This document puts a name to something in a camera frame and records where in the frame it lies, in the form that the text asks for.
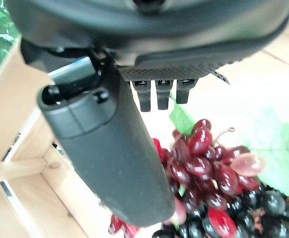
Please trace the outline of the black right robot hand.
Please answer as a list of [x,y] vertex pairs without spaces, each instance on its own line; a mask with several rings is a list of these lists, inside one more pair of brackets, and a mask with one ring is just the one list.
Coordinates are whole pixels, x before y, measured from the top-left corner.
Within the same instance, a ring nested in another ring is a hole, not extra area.
[[37,103],[86,185],[123,221],[169,219],[174,198],[141,112],[173,81],[185,104],[199,78],[242,60],[289,22],[289,0],[8,0],[27,65],[52,85]]

